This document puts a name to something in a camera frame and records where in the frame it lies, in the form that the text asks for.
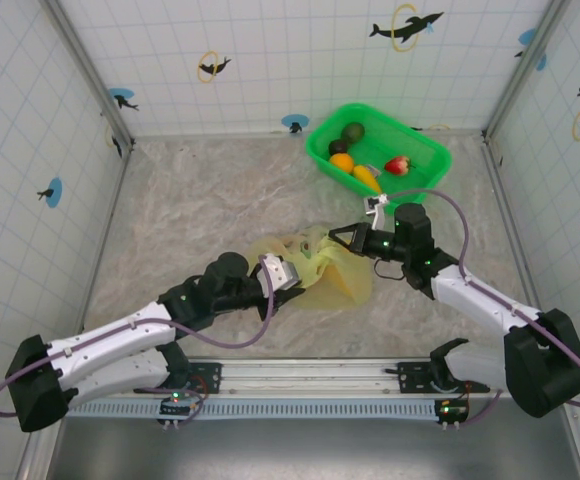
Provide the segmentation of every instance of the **orange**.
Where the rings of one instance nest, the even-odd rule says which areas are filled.
[[[354,168],[354,160],[347,153],[335,153],[330,157],[330,163],[346,173],[352,173]]]

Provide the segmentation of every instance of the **cable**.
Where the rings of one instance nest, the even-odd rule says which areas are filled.
[[[466,382],[465,383],[465,391],[459,395],[457,398],[455,398],[455,400],[461,400],[463,397],[465,397],[466,395],[468,396],[468,398],[466,398],[466,402],[468,402],[468,408],[470,406],[470,382]]]
[[[405,275],[401,275],[401,277],[397,278],[397,277],[391,277],[389,275],[381,275],[379,272],[377,272],[377,265],[379,264],[379,262],[381,261],[380,258],[377,258],[377,261],[374,262],[374,274],[379,277],[379,278],[385,278],[386,280],[396,280],[397,282],[400,282],[401,280],[403,280],[404,278],[406,278]]]
[[[484,407],[484,409],[481,410],[479,413],[477,413],[474,417],[469,418],[465,422],[461,422],[459,424],[459,428],[465,428],[465,427],[469,427],[470,425],[474,425],[475,423],[483,420],[486,416],[488,416],[492,412],[492,410],[494,410],[494,407],[499,402],[499,397],[501,397],[502,393],[503,393],[503,390],[497,390],[497,393],[495,394],[494,397],[492,397],[492,400],[490,400],[490,403],[488,403],[488,405],[486,405]],[[448,425],[448,427],[456,428],[454,425]]]
[[[458,386],[456,386],[456,387],[454,387],[452,390],[444,390],[444,389],[442,389],[442,388],[439,388],[439,387],[437,387],[437,386],[434,384],[434,380],[431,380],[431,381],[430,381],[430,386],[431,386],[431,387],[432,387],[434,390],[436,390],[437,392],[439,392],[439,393],[454,393],[454,392],[456,392],[456,391],[457,391],[457,388],[459,388]]]
[[[530,325],[531,328],[533,328],[534,330],[539,332],[541,335],[543,335],[545,338],[547,338],[550,342],[552,342],[552,344],[554,346],[556,346],[559,350],[561,350],[577,367],[580,368],[580,358],[572,350],[570,350],[561,340],[559,340],[557,337],[552,335],[548,330],[546,330],[544,327],[539,325],[537,322],[533,321],[530,317],[528,317],[522,311],[514,310],[513,306],[508,301],[501,298],[496,293],[493,293],[493,292],[489,291],[488,289],[483,288],[481,285],[478,285],[475,282],[473,282],[472,280],[467,278],[468,274],[466,272],[464,263],[465,263],[465,258],[466,258],[466,252],[468,250],[468,242],[470,241],[470,231],[468,229],[468,220],[466,219],[466,215],[463,212],[463,210],[461,210],[461,207],[459,206],[459,204],[454,199],[452,199],[452,197],[446,195],[443,192],[439,192],[437,190],[432,190],[429,188],[415,188],[412,190],[404,190],[403,192],[393,193],[391,195],[388,195],[388,200],[391,200],[391,199],[397,198],[397,197],[402,197],[404,195],[412,195],[413,193],[431,193],[432,195],[436,195],[437,197],[441,197],[445,201],[447,201],[450,205],[452,205],[452,207],[455,209],[455,211],[459,214],[459,218],[461,219],[461,223],[463,225],[463,233],[464,233],[463,246],[461,247],[461,253],[459,254],[459,273],[461,273],[461,276],[466,281],[466,283],[468,285],[470,285],[472,288],[474,288],[475,290],[477,290],[477,291],[483,293],[484,295],[486,295],[487,297],[491,298],[492,300],[497,302],[499,305],[506,308],[508,311],[510,311],[510,312],[514,311],[515,315],[518,315],[519,318],[521,318],[524,322],[526,322],[528,325]],[[580,402],[577,400],[570,400],[566,403],[568,403],[569,405],[573,405],[575,407],[580,407]]]
[[[272,286],[272,279],[270,278],[270,272],[268,272],[268,269],[264,263],[264,258],[265,257],[263,255],[261,255],[259,257],[259,263],[261,264],[261,268],[263,270],[263,275],[266,278],[266,283],[268,285],[268,292],[273,292],[274,287]],[[146,324],[146,323],[160,323],[163,325],[170,325],[173,328],[181,330],[181,331],[187,333],[188,335],[191,335],[195,338],[198,338],[199,340],[202,340],[202,341],[209,343],[211,345],[215,345],[217,347],[228,348],[228,349],[245,348],[245,347],[249,347],[250,345],[255,343],[257,340],[259,340],[266,333],[266,330],[268,330],[268,326],[270,325],[270,321],[272,320],[273,309],[274,309],[274,295],[269,295],[268,296],[268,308],[266,310],[266,318],[263,321],[263,325],[261,326],[261,329],[250,340],[248,340],[246,342],[242,342],[242,343],[219,342],[219,341],[214,340],[212,338],[206,337],[205,335],[202,335],[198,332],[195,332],[194,330],[191,330],[190,328],[188,328],[184,325],[180,325],[176,322],[173,322],[172,320],[164,320],[163,318],[144,318],[142,320],[137,320],[134,322],[134,325],[135,325],[134,328],[136,328],[137,326]],[[112,336],[116,335],[117,333],[123,332],[129,328],[133,328],[133,327],[131,324],[128,323],[126,325],[122,325],[122,326],[115,328],[113,330],[110,330],[108,332],[102,333],[101,335],[93,337],[89,340],[85,340],[81,343],[78,343],[72,347],[72,353],[76,353],[79,350],[82,350],[86,347],[89,347],[90,345],[93,345],[97,342],[100,342],[100,341],[105,340],[109,337],[112,337]],[[13,373],[8,378],[6,378],[3,382],[0,383],[0,393],[8,385],[17,381],[18,379],[20,379],[24,375],[26,375],[26,374],[28,374],[28,373],[30,373],[38,368],[41,368],[42,366],[44,366],[50,362],[53,362],[54,360],[57,360],[58,358],[61,358],[64,356],[66,356],[66,352],[64,352],[64,351],[53,353],[52,355],[49,355],[45,358],[42,358],[41,360],[37,360],[36,362],[31,363],[27,367],[24,367],[21,370],[16,371],[15,373]],[[17,416],[16,412],[2,412],[2,411],[0,411],[0,418],[12,418],[12,417],[16,417],[16,416]]]
[[[191,397],[196,397],[197,400],[199,400],[199,405],[194,408],[193,404],[190,404],[190,410],[194,410],[192,411],[192,413],[190,413],[190,415],[188,415],[188,417],[179,422],[179,426],[183,426],[186,423],[190,423],[192,420],[194,420],[194,417],[196,417],[197,415],[199,415],[199,413],[201,413],[201,409],[203,408],[203,403],[204,403],[204,398],[199,395],[198,392],[195,392],[194,390],[188,390],[187,388],[142,388],[141,392],[143,393],[155,393],[155,394],[160,394],[160,393],[185,393]]]
[[[206,381],[203,379],[203,377],[201,375],[191,375],[190,379],[192,380],[193,378],[196,378],[199,383],[201,384],[201,388],[203,389],[203,399],[207,400],[208,399],[208,384],[206,383]]]

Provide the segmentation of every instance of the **marble floor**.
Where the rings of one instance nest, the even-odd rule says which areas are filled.
[[[478,135],[430,133],[453,155],[438,188],[465,210],[471,229],[468,268],[502,292],[523,299]],[[187,139],[139,142],[121,188],[85,328],[134,312],[225,251],[243,252],[265,235],[311,225],[336,227],[364,218],[360,197],[321,174],[305,153],[305,138]],[[452,208],[424,202],[438,246],[457,255],[463,239]],[[383,273],[399,275],[397,265]],[[242,342],[260,328],[254,310],[219,317],[204,330]],[[266,357],[398,357],[427,355],[456,337],[493,344],[490,334],[405,282],[374,279],[370,301],[347,311],[287,305],[266,335],[241,350],[194,338],[187,355]]]

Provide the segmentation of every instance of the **yellow mango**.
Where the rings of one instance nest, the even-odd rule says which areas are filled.
[[[372,173],[370,173],[370,170],[368,170],[363,165],[357,165],[356,167],[354,167],[352,169],[352,175],[354,176],[354,178],[359,180],[364,185],[370,187],[375,192],[382,193],[381,187],[379,186],[379,183],[377,183],[377,180],[374,178]]]

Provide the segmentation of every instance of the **metal frame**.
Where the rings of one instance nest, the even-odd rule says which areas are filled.
[[[196,403],[184,400],[182,405]],[[68,417],[128,418],[182,421],[187,415],[160,413],[162,400],[147,398],[102,398],[68,413]],[[195,420],[363,419],[438,421],[435,401],[395,398],[209,398]]]
[[[88,87],[90,87],[92,95],[97,99],[99,106],[101,106],[103,110],[102,114],[110,123],[110,128],[115,138],[118,141],[122,141],[126,147],[132,146],[133,140],[130,130],[128,130],[123,118],[121,118],[116,105],[108,93],[108,89],[99,76],[99,72],[97,72],[92,60],[90,60],[88,52],[86,52],[81,43],[61,2],[59,0],[39,0],[39,3],[48,15],[63,45],[72,56],[77,69],[83,75],[83,79],[88,84]]]
[[[494,138],[501,130],[501,126],[510,113],[512,105],[521,93],[521,88],[528,81],[541,55],[545,52],[550,37],[565,15],[570,3],[572,3],[572,0],[550,0],[534,38],[523,52],[519,66],[499,99],[499,103],[486,128],[486,138]]]
[[[110,234],[110,227],[112,226],[112,216],[114,214],[115,209],[117,208],[117,202],[119,201],[119,193],[121,192],[121,185],[123,185],[123,180],[126,177],[126,172],[128,170],[128,164],[130,163],[130,156],[132,155],[131,149],[126,149],[126,153],[122,159],[123,167],[121,169],[121,173],[117,178],[117,181],[114,185],[114,195],[112,198],[112,202],[110,202],[110,206],[108,207],[108,211],[106,212],[106,227],[99,240],[99,244],[97,245],[97,254],[96,260],[94,264],[94,268],[92,272],[90,272],[90,277],[88,278],[88,292],[86,293],[86,298],[81,308],[79,309],[78,319],[76,329],[74,331],[75,334],[79,333],[83,329],[83,324],[85,323],[86,312],[88,310],[88,305],[90,304],[90,299],[92,298],[92,292],[94,291],[94,281],[99,274],[99,267],[101,266],[101,257],[103,256],[103,248],[106,245],[106,241],[108,240],[108,235]]]
[[[81,44],[74,26],[62,7],[60,0],[39,0],[39,2],[54,24],[64,46],[70,52],[77,68],[101,106],[102,114],[105,115],[110,123],[115,137],[123,142],[126,147],[131,147],[133,144],[131,133],[108,94],[105,84],[90,60],[85,48]],[[571,0],[553,0],[549,3],[533,41],[525,50],[518,68],[490,119],[488,127],[482,132],[485,134],[486,140],[486,145],[483,147],[484,158],[508,239],[512,246],[517,270],[521,276],[527,300],[537,306],[539,306],[539,302],[536,288],[529,274],[519,234],[512,218],[492,151],[487,145],[487,142],[500,131],[503,122],[510,112],[511,105],[518,99],[522,87],[533,72],[551,35],[554,33],[570,4]],[[126,151],[128,153],[123,159],[125,165],[115,186],[115,197],[107,215],[109,220],[106,231],[98,246],[99,260],[110,229],[112,212],[118,201],[118,194],[125,176],[131,148],[126,148]],[[92,293],[94,278],[96,278],[98,272],[99,260],[90,278],[91,287],[88,291],[88,301]],[[85,315],[85,307],[80,312],[80,315]],[[304,400],[316,399],[328,401],[335,397],[337,399],[348,398],[358,402],[358,404],[376,402],[378,400],[383,402],[399,402],[404,401],[406,397],[407,399],[413,399],[415,398],[414,396],[400,394],[398,383],[394,378],[377,375],[379,371],[377,368],[380,368],[382,365],[393,366],[396,361],[398,359],[222,359],[221,362],[225,365],[224,372],[226,376],[226,379],[223,380],[222,387],[228,393],[217,397],[221,397],[218,400],[224,402],[229,402],[231,399],[243,400],[246,397],[259,401],[274,402],[284,397],[287,398],[290,394],[293,398]],[[438,398],[440,396],[422,395],[418,397],[418,401],[428,402],[434,397]],[[124,402],[132,403],[135,401],[136,397],[133,395],[119,396],[111,400],[112,403],[117,402],[117,404]],[[575,444],[580,456],[580,414],[575,413],[571,407],[566,407],[564,414],[571,427],[572,442]],[[63,428],[60,422],[30,436],[17,475],[18,479],[33,480],[47,476],[54,447],[60,441],[62,433]]]

